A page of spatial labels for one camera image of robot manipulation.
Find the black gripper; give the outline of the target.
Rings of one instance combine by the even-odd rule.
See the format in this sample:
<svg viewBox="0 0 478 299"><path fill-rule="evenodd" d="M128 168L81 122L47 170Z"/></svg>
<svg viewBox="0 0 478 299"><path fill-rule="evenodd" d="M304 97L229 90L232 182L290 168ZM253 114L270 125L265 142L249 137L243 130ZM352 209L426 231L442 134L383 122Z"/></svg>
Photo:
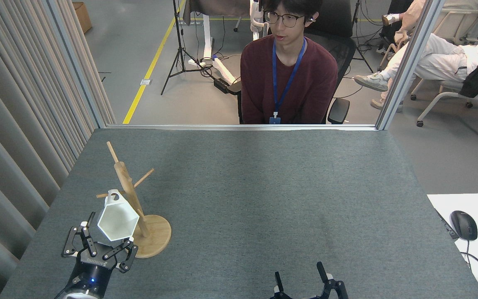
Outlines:
<svg viewBox="0 0 478 299"><path fill-rule="evenodd" d="M105 295L112 271L116 267L125 274L131 269L138 246L134 244L133 237L127 237L116 247L95 244L89 231L95 212L91 212L87 221L82 221L78 227L72 226L61 252L62 257L76 257L74 269L70 275L67 286L68 294L87 294L92 297ZM75 236L80 236L83 248L76 253L73 244ZM127 250L124 261L117 263L116 255L122 250Z"/></svg>

